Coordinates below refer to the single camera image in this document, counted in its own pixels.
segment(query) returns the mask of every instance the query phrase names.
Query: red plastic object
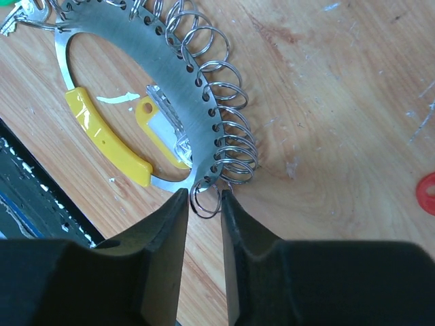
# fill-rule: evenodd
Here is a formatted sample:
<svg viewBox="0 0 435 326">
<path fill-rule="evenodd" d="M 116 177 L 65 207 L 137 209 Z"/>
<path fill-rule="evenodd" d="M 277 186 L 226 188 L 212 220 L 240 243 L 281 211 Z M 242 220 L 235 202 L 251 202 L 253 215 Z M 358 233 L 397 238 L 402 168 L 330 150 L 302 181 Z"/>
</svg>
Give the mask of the red plastic object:
<svg viewBox="0 0 435 326">
<path fill-rule="evenodd" d="M 435 173 L 432 173 L 423 178 L 417 185 L 416 195 L 417 200 L 426 212 L 435 215 L 435 196 L 428 194 L 428 190 L 435 186 Z"/>
</svg>

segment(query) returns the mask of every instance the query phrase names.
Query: silver key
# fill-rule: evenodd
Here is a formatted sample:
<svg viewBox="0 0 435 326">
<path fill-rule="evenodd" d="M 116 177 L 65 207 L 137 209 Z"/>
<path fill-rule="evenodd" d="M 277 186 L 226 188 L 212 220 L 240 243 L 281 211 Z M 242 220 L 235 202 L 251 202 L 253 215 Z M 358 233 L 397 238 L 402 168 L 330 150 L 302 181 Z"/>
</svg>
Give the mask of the silver key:
<svg viewBox="0 0 435 326">
<path fill-rule="evenodd" d="M 7 15 L 2 25 L 0 25 L 0 33 L 8 36 L 9 33 L 15 31 L 16 16 L 23 16 L 26 19 L 37 22 L 45 22 L 50 16 L 50 6 L 47 0 L 43 0 L 42 4 L 42 8 L 39 8 L 35 0 L 21 0 L 15 3 L 13 10 Z"/>
</svg>

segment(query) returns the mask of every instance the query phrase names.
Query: metal plate with holes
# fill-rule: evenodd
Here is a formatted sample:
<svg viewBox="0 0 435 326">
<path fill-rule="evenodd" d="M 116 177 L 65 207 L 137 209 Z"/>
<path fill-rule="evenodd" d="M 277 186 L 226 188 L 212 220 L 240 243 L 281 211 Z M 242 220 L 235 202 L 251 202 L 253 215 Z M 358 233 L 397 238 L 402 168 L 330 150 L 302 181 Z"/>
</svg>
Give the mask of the metal plate with holes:
<svg viewBox="0 0 435 326">
<path fill-rule="evenodd" d="M 208 90 L 209 100 L 203 99 L 203 87 L 195 85 L 198 65 L 194 63 L 193 71 L 187 70 L 186 63 L 166 44 L 166 27 L 161 21 L 154 19 L 154 16 L 143 7 L 139 8 L 139 16 L 131 22 L 128 21 L 132 5 L 133 1 L 127 1 L 121 8 L 98 0 L 82 2 L 80 5 L 69 1 L 62 4 L 66 11 L 69 6 L 72 8 L 66 14 L 68 30 L 71 31 L 57 31 L 55 34 L 57 58 L 65 83 L 69 90 L 76 87 L 68 65 L 69 42 L 74 35 L 95 34 L 124 50 L 159 85 L 170 100 L 192 148 L 193 167 L 186 179 L 167 181 L 153 175 L 152 184 L 170 192 L 182 187 L 190 189 L 205 176 L 211 180 L 209 185 L 214 184 L 222 171 L 221 166 L 214 173 L 210 171 L 215 162 L 214 141 L 224 133 L 222 129 L 217 132 L 212 129 L 214 124 L 222 121 L 220 114 L 211 117 L 208 113 L 209 109 L 216 107 L 213 94 Z M 150 18 L 151 24 L 144 23 L 146 17 Z M 175 43 L 179 43 L 175 36 L 172 38 Z M 195 62 L 191 55 L 189 59 L 190 62 Z M 202 74 L 201 79 L 202 85 L 206 85 L 206 79 Z"/>
</svg>

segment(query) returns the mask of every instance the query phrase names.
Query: hole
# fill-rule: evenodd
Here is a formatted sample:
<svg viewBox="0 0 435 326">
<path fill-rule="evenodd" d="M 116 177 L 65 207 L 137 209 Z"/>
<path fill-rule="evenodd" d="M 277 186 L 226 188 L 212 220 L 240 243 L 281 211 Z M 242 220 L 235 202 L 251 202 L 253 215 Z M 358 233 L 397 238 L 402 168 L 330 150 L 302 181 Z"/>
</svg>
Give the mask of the hole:
<svg viewBox="0 0 435 326">
<path fill-rule="evenodd" d="M 207 93 L 204 93 L 204 94 L 203 94 L 203 100 L 204 100 L 205 102 L 210 101 L 210 95 L 208 95 Z"/>
<path fill-rule="evenodd" d="M 145 103 L 143 106 L 143 110 L 146 114 L 150 114 L 152 112 L 152 105 L 151 103 Z"/>
<path fill-rule="evenodd" d="M 157 27 L 156 27 L 156 34 L 157 34 L 157 35 L 162 35 L 162 34 L 163 34 L 163 30 L 162 30 L 162 27 L 161 27 L 161 26 L 157 26 Z"/>
<path fill-rule="evenodd" d="M 435 197 L 435 185 L 426 189 L 426 192 L 429 196 Z"/>
<path fill-rule="evenodd" d="M 100 243 L 98 246 L 96 246 L 95 249 L 109 249 L 109 248 L 117 247 L 120 244 L 121 242 L 119 240 L 108 239 Z"/>
</svg>

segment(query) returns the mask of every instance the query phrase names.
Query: wood grain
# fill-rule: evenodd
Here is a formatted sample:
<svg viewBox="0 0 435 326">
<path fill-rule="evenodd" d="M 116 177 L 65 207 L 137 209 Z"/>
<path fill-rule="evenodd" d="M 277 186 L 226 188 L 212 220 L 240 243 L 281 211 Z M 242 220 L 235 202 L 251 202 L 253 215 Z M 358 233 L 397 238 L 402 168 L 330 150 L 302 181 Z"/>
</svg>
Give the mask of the wood grain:
<svg viewBox="0 0 435 326">
<path fill-rule="evenodd" d="M 400 239 L 435 257 L 435 217 L 414 195 L 435 170 L 435 118 L 420 128 L 435 102 L 435 3 L 197 2 L 230 35 L 251 97 L 261 168 L 236 189 L 246 210 L 284 238 Z M 0 116 L 105 236 L 169 197 L 123 177 L 80 130 L 51 33 L 18 26 L 0 46 Z M 80 35 L 71 55 L 92 96 L 145 96 L 149 77 L 106 41 Z M 157 173 L 180 178 L 136 125 L 136 103 L 99 109 Z M 190 217 L 179 320 L 225 325 L 219 217 Z"/>
</svg>

